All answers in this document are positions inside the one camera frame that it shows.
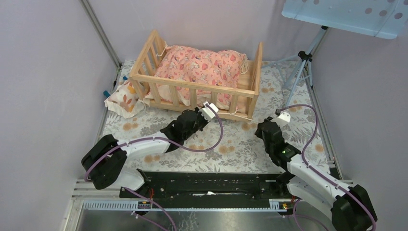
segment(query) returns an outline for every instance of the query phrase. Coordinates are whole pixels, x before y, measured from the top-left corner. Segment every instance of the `strawberry print fabric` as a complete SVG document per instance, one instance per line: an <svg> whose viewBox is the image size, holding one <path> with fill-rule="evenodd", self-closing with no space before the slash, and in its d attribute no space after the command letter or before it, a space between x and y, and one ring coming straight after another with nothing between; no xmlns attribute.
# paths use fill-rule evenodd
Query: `strawberry print fabric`
<svg viewBox="0 0 408 231"><path fill-rule="evenodd" d="M167 54L157 68L156 77L189 81L237 88L240 66L246 59L245 54L232 50L219 52L198 50L185 46L171 46L166 48ZM158 85L159 94L163 101L172 102L169 87ZM179 100L190 105L190 92L187 88L177 87ZM152 99L151 93L145 99ZM211 98L211 92L197 90L197 102L201 104ZM218 94L217 107L229 109L231 95Z"/></svg>

